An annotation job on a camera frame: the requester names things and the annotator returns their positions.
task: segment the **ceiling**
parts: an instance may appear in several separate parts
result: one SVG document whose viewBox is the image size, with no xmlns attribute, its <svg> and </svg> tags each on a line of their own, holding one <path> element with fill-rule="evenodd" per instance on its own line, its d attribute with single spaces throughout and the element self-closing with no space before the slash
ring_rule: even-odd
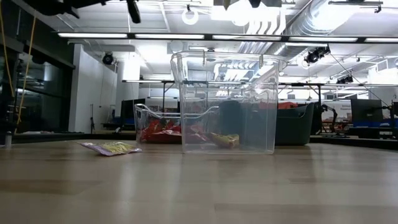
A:
<svg viewBox="0 0 398 224">
<path fill-rule="evenodd" d="M 298 14 L 301 8 L 309 0 L 288 0 L 284 4 L 285 23 Z M 25 10 L 32 12 L 22 0 L 14 0 Z M 209 33 L 209 34 L 245 34 L 250 32 L 251 26 L 236 26 L 231 21 L 212 20 L 213 1 L 204 0 L 191 2 L 191 9 L 198 12 L 198 21 L 194 25 L 187 25 L 182 20 L 182 14 L 186 5 L 184 2 L 170 1 L 146 1 L 138 2 L 142 22 L 134 24 L 127 13 L 125 2 L 110 1 L 106 6 L 100 4 L 79 9 L 80 19 L 64 14 L 58 16 L 38 15 L 38 18 L 55 30 L 60 32 L 161 32 L 161 33 Z M 333 30 L 330 35 L 385 35 L 398 34 L 398 1 L 384 0 L 380 13 L 374 13 L 376 7 L 361 7 L 352 16 Z M 243 10 L 238 10 L 239 17 L 245 15 Z M 325 23 L 335 19 L 331 17 Z M 280 17 L 274 21 L 271 18 L 265 33 L 280 34 L 282 30 L 272 27 L 271 24 L 283 23 Z M 141 73 L 146 78 L 153 78 L 159 74 L 170 74 L 170 41 L 158 40 L 90 40 L 84 42 L 85 49 L 90 51 L 92 47 L 106 45 L 133 45 L 145 61 L 141 67 Z M 218 52 L 239 52 L 241 42 L 208 42 L 208 41 L 184 41 L 185 48 L 189 46 L 215 48 Z M 295 57 L 284 70 L 282 82 L 327 82 L 330 77 L 338 77 L 338 74 L 346 68 L 353 68 L 353 75 L 364 78 L 368 69 L 377 62 L 388 57 L 398 57 L 398 45 L 369 45 L 369 44 L 331 44 L 331 55 L 321 59 L 310 69 L 302 66 L 303 57 Z"/>
</svg>

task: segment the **wooden table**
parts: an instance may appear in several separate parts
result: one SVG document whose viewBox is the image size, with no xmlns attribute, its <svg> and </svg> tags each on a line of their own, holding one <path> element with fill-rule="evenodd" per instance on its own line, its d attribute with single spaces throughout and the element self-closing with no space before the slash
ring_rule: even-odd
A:
<svg viewBox="0 0 398 224">
<path fill-rule="evenodd" d="M 327 144 L 279 147 L 273 156 L 143 148 L 115 157 L 73 141 L 0 149 L 0 222 L 397 222 L 396 152 Z"/>
</svg>

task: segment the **yellow cable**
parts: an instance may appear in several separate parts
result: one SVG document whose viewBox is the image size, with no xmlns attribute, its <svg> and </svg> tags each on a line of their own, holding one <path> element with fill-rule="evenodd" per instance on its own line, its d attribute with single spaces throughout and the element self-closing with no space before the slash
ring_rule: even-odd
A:
<svg viewBox="0 0 398 224">
<path fill-rule="evenodd" d="M 6 60 L 6 67 L 8 74 L 8 82 L 10 83 L 11 96 L 14 97 L 14 88 L 12 87 L 10 67 L 8 66 L 8 59 L 7 59 L 6 37 L 4 36 L 4 24 L 2 22 L 1 0 L 0 0 L 0 25 L 1 25 L 2 45 L 4 47 L 4 59 Z"/>
<path fill-rule="evenodd" d="M 26 63 L 26 71 L 25 71 L 25 77 L 24 77 L 24 87 L 22 88 L 21 103 L 19 104 L 19 110 L 18 110 L 17 128 L 18 128 L 19 122 L 21 121 L 22 104 L 24 103 L 26 77 L 27 77 L 27 72 L 29 71 L 30 53 L 32 52 L 33 36 L 34 36 L 34 33 L 35 33 L 35 25 L 36 25 L 36 10 L 35 10 L 35 12 L 33 14 L 33 26 L 32 26 L 32 33 L 30 34 L 29 52 L 28 52 L 28 57 L 27 57 L 28 61 Z"/>
</svg>

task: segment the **ductwork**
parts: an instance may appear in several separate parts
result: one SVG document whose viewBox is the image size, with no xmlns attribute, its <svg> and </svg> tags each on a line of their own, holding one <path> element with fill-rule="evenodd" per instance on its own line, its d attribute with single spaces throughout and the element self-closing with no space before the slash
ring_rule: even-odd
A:
<svg viewBox="0 0 398 224">
<path fill-rule="evenodd" d="M 313 0 L 296 20 L 286 28 L 284 35 L 329 35 L 344 24 L 354 13 L 355 6 L 329 5 L 330 0 Z M 286 46 L 285 43 L 272 44 L 265 54 L 275 54 L 294 58 L 307 47 Z"/>
</svg>

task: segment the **cable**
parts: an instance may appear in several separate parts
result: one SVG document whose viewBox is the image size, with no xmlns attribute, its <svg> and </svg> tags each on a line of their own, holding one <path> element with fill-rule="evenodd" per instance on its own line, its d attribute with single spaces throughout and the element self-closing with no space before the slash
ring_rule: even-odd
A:
<svg viewBox="0 0 398 224">
<path fill-rule="evenodd" d="M 4 35 L 4 24 L 2 22 L 1 0 L 0 0 L 0 25 L 1 25 L 2 45 L 4 47 L 4 59 L 6 60 L 6 68 L 7 68 L 7 74 L 8 74 L 8 82 L 10 83 L 11 96 L 15 97 L 15 95 L 14 95 L 14 87 L 12 87 L 10 67 L 8 65 L 8 59 L 7 59 L 6 36 Z"/>
<path fill-rule="evenodd" d="M 331 53 L 329 53 L 335 60 L 336 60 L 336 62 L 347 72 L 347 73 L 349 73 L 349 71 L 335 58 L 335 56 L 333 56 Z M 357 78 L 355 78 L 353 75 L 351 75 L 358 83 L 361 83 Z M 365 87 L 365 89 L 367 90 L 367 91 L 369 91 L 370 93 L 372 93 L 377 99 L 379 99 L 380 101 L 382 101 L 386 106 L 390 106 L 390 105 L 388 105 L 386 102 L 384 102 L 382 99 L 380 99 L 380 97 L 378 97 L 376 94 L 374 94 L 368 87 L 366 87 L 366 86 L 363 86 L 363 87 Z"/>
<path fill-rule="evenodd" d="M 30 34 L 30 44 L 29 44 L 29 51 L 28 51 L 28 58 L 29 59 L 30 59 L 30 55 L 32 53 L 32 45 L 33 45 L 33 36 L 34 36 L 34 32 L 35 32 L 35 26 L 36 26 L 36 10 L 33 13 L 32 33 Z M 17 128 L 18 128 L 18 124 L 21 122 L 21 111 L 22 111 L 22 104 L 24 103 L 26 77 L 27 77 L 27 73 L 29 71 L 29 62 L 30 62 L 30 60 L 27 60 L 25 77 L 24 77 L 24 86 L 22 88 L 21 103 L 19 104 Z"/>
</svg>

